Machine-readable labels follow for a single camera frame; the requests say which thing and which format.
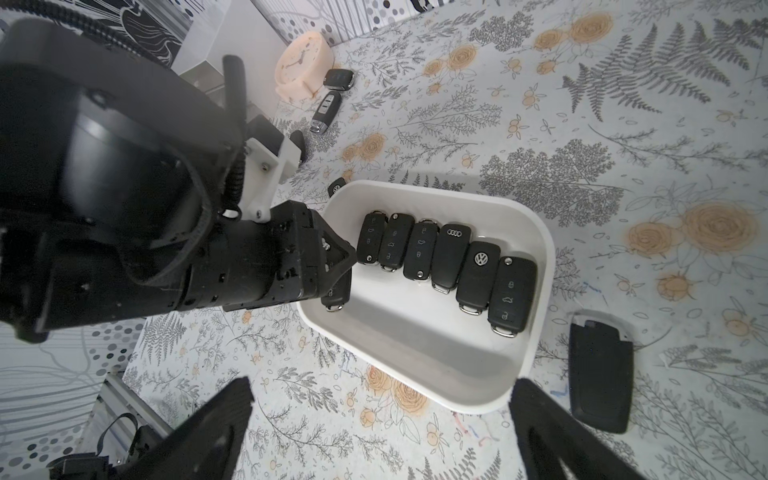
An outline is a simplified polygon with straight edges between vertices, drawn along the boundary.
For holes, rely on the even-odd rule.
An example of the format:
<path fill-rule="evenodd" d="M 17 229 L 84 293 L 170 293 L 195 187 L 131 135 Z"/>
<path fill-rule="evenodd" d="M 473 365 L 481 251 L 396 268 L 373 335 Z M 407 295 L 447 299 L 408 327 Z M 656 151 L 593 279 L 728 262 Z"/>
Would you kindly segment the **black flip key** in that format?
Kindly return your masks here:
<path fill-rule="evenodd" d="M 347 181 L 343 177 L 339 177 L 331 182 L 327 188 L 328 196 L 333 197 L 341 188 L 347 184 Z"/>
<path fill-rule="evenodd" d="M 378 263 L 386 271 L 396 271 L 404 263 L 415 218 L 406 213 L 394 213 L 387 223 L 378 254 Z"/>

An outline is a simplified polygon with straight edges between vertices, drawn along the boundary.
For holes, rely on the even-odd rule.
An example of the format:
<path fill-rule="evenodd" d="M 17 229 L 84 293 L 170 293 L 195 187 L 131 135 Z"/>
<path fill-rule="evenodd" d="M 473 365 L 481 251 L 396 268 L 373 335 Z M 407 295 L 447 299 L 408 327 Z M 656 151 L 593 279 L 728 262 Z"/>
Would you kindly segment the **black key silver trim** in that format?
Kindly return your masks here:
<path fill-rule="evenodd" d="M 329 91 L 321 100 L 311 122 L 310 131 L 315 134 L 324 134 L 335 119 L 342 101 L 342 95 L 338 91 Z"/>

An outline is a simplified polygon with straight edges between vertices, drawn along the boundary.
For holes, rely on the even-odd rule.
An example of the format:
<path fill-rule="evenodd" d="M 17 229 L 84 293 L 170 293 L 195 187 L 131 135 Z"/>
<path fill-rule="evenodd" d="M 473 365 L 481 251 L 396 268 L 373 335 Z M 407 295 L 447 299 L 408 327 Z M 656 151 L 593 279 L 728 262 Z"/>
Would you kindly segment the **white mini drawer cabinet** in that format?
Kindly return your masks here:
<path fill-rule="evenodd" d="M 247 117 L 275 115 L 279 96 L 274 71 L 286 43 L 251 1 L 212 1 L 193 20 L 172 64 L 182 79 L 224 105 L 223 57 L 245 66 Z"/>

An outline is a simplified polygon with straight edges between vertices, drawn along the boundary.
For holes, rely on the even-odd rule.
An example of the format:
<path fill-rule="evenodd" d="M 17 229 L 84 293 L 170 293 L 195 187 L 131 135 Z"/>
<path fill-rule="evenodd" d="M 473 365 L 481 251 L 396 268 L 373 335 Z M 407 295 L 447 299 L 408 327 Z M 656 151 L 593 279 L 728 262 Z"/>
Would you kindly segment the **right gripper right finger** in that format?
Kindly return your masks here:
<path fill-rule="evenodd" d="M 518 379 L 509 401 L 518 448 L 529 479 L 640 479 L 533 381 Z"/>

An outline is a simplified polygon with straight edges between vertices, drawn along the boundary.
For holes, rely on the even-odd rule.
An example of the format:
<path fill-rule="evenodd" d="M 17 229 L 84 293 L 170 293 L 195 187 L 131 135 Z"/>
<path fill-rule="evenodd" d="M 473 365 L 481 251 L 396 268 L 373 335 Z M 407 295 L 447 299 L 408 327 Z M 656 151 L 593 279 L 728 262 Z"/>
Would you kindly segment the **white rectangular storage box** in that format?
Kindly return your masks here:
<path fill-rule="evenodd" d="M 319 300 L 301 301 L 306 325 L 431 400 L 460 413 L 485 414 L 509 402 L 515 381 L 528 376 L 552 291 L 555 245 L 545 222 L 506 198 L 370 180 L 353 181 L 329 200 L 324 220 L 355 244 L 366 214 L 407 213 L 416 219 L 470 226 L 506 255 L 533 260 L 536 290 L 526 329 L 494 333 L 486 315 L 460 311 L 453 294 L 399 272 L 356 264 L 349 302 L 331 313 Z"/>

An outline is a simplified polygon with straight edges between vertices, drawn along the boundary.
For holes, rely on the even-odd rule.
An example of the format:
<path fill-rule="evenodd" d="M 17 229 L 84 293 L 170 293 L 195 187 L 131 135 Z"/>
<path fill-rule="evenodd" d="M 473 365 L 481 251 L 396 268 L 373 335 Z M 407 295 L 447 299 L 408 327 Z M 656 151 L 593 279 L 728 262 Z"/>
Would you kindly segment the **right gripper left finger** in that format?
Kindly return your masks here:
<path fill-rule="evenodd" d="M 246 377 L 232 380 L 118 479 L 231 479 L 253 410 Z"/>

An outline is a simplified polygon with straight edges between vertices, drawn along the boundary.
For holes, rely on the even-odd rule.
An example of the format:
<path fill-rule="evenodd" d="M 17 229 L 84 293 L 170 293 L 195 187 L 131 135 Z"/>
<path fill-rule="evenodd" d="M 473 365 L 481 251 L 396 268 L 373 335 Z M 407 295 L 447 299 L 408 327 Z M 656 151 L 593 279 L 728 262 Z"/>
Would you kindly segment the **flat black smart key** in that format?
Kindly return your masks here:
<path fill-rule="evenodd" d="M 616 326 L 587 317 L 571 324 L 568 346 L 571 413 L 614 434 L 628 429 L 634 379 L 634 345 Z"/>

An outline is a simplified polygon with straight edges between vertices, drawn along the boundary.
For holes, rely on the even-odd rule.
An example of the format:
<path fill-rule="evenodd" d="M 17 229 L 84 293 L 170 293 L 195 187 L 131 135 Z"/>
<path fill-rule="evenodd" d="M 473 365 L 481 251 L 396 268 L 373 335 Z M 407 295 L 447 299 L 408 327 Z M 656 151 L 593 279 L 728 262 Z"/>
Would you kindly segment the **black car key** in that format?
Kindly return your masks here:
<path fill-rule="evenodd" d="M 439 231 L 440 226 L 433 220 L 414 224 L 403 262 L 406 279 L 425 281 L 429 278 Z"/>
<path fill-rule="evenodd" d="M 537 276 L 533 260 L 513 256 L 500 259 L 488 305 L 488 321 L 496 334 L 514 338 L 525 330 Z"/>
<path fill-rule="evenodd" d="M 378 262 L 381 243 L 388 222 L 382 211 L 373 211 L 365 215 L 356 247 L 357 261 L 370 265 Z"/>
<path fill-rule="evenodd" d="M 327 71 L 323 85 L 331 91 L 349 91 L 355 84 L 355 78 L 352 70 L 333 68 Z"/>
<path fill-rule="evenodd" d="M 350 300 L 352 283 L 352 270 L 345 272 L 328 293 L 321 297 L 321 303 L 328 312 L 337 312 L 343 309 Z"/>
<path fill-rule="evenodd" d="M 441 228 L 431 264 L 431 284 L 436 291 L 448 294 L 456 287 L 471 239 L 468 225 L 449 223 Z"/>
<path fill-rule="evenodd" d="M 477 316 L 488 307 L 500 257 L 501 248 L 494 243 L 469 244 L 456 290 L 461 311 Z"/>

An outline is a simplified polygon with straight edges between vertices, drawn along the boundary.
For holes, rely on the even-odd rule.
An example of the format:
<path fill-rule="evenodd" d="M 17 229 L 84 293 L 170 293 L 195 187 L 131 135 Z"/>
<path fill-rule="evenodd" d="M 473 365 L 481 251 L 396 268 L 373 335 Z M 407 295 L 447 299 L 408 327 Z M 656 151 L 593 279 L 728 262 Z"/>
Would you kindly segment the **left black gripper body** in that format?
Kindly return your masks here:
<path fill-rule="evenodd" d="M 193 254 L 178 311 L 262 308 L 320 297 L 327 223 L 297 201 L 275 207 L 266 223 L 218 222 Z"/>

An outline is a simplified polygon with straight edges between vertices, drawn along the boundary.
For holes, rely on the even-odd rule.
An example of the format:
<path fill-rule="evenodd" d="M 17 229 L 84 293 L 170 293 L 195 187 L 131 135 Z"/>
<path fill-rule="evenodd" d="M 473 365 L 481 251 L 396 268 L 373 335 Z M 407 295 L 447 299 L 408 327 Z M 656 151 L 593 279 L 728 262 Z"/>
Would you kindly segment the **peach round alarm clock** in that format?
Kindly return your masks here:
<path fill-rule="evenodd" d="M 313 98 L 334 62 L 333 51 L 319 32 L 308 31 L 300 35 L 278 60 L 276 93 L 285 102 Z"/>

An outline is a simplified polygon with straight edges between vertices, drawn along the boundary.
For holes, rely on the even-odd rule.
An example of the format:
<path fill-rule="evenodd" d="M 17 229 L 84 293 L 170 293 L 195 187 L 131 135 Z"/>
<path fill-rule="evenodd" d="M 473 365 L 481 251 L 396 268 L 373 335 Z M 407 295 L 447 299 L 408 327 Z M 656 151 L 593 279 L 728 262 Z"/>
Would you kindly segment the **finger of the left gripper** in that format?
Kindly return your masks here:
<path fill-rule="evenodd" d="M 318 295 L 322 297 L 345 272 L 352 270 L 357 263 L 357 254 L 354 247 L 339 236 L 318 212 L 312 212 L 312 220 L 319 236 Z"/>

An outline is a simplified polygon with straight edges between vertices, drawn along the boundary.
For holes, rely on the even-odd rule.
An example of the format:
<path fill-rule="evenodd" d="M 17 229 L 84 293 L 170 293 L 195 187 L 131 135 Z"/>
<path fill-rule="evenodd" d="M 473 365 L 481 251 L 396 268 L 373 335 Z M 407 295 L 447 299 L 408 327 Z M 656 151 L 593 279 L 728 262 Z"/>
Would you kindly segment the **black car key front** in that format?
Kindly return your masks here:
<path fill-rule="evenodd" d="M 537 276 L 533 260 L 513 256 L 500 259 L 488 305 L 488 321 L 496 334 L 514 338 L 525 330 Z"/>

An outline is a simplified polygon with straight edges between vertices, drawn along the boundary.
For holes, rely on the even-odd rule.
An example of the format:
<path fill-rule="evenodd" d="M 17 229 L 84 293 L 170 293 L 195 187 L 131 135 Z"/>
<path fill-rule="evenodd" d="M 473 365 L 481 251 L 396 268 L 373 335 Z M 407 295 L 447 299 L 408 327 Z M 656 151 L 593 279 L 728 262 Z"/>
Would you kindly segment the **black car key by clock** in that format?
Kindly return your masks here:
<path fill-rule="evenodd" d="M 349 91 L 355 84 L 355 78 L 352 70 L 333 68 L 327 71 L 323 85 L 331 91 Z"/>

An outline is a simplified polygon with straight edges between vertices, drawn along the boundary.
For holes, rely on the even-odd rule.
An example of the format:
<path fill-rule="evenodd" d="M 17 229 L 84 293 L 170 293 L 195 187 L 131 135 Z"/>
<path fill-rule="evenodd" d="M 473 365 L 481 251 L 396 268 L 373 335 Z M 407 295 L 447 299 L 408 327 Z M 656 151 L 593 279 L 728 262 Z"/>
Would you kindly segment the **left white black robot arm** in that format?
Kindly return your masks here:
<path fill-rule="evenodd" d="M 50 1 L 1 43 L 1 319 L 55 330 L 325 296 L 354 248 L 305 204 L 273 201 L 303 148 L 247 115 L 223 59 L 213 102 L 115 30 Z"/>

